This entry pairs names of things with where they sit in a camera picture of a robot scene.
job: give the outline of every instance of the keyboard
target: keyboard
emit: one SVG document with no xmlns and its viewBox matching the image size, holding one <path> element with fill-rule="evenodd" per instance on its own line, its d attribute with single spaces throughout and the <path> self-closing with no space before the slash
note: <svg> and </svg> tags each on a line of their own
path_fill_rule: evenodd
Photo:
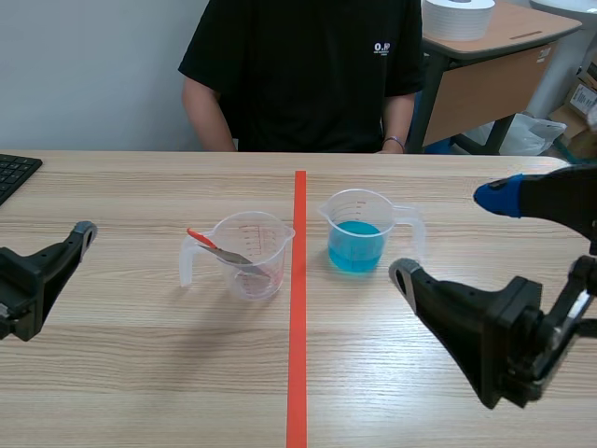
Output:
<svg viewBox="0 0 597 448">
<path fill-rule="evenodd" d="M 40 159 L 0 154 L 0 205 L 41 166 Z"/>
</svg>

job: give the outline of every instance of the blue gripper part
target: blue gripper part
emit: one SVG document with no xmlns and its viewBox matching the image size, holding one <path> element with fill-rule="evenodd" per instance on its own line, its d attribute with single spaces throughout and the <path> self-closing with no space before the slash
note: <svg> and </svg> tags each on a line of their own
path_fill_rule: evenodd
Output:
<svg viewBox="0 0 597 448">
<path fill-rule="evenodd" d="M 475 202 L 485 210 L 506 217 L 521 215 L 521 182 L 525 175 L 483 185 L 475 192 Z"/>
</svg>

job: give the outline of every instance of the wooden desk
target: wooden desk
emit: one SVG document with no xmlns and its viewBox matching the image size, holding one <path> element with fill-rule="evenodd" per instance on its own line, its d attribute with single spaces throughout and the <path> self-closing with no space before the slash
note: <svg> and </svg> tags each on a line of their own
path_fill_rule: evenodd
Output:
<svg viewBox="0 0 597 448">
<path fill-rule="evenodd" d="M 547 307 L 588 243 L 555 224 L 490 215 L 471 197 L 491 179 L 559 161 L 23 154 L 45 164 L 0 207 L 0 246 L 33 253 L 80 219 L 100 233 L 42 333 L 0 343 L 0 446 L 284 448 L 289 262 L 276 300 L 251 304 L 228 296 L 210 260 L 182 291 L 178 250 L 186 226 L 209 230 L 239 211 L 291 223 L 297 169 L 309 176 L 311 447 L 594 446 L 597 345 L 579 343 L 528 411 L 487 411 L 388 279 L 406 235 L 392 235 L 377 272 L 354 279 L 329 266 L 316 211 L 353 187 L 414 203 L 431 274 L 490 289 L 527 276 L 545 285 Z"/>
<path fill-rule="evenodd" d="M 487 145 L 462 136 L 471 153 L 497 154 L 514 119 L 526 109 L 557 41 L 581 23 L 498 1 L 488 33 L 473 42 L 424 37 L 427 80 L 409 152 L 496 121 Z"/>
</svg>

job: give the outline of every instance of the blue liquid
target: blue liquid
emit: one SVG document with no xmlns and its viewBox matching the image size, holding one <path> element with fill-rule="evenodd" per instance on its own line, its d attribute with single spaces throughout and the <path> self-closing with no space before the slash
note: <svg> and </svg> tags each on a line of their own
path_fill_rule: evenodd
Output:
<svg viewBox="0 0 597 448">
<path fill-rule="evenodd" d="M 377 235 L 380 231 L 361 221 L 346 221 L 338 227 L 357 235 Z M 362 238 L 332 228 L 329 234 L 329 257 L 343 271 L 365 273 L 375 269 L 383 255 L 383 236 Z"/>
</svg>

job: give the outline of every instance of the paper roll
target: paper roll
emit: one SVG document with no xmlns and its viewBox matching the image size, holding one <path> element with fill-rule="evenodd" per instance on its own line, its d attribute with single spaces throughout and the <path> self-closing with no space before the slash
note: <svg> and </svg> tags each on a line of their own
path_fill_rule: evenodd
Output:
<svg viewBox="0 0 597 448">
<path fill-rule="evenodd" d="M 487 34 L 493 0 L 424 0 L 423 31 L 440 40 L 479 40 Z"/>
</svg>

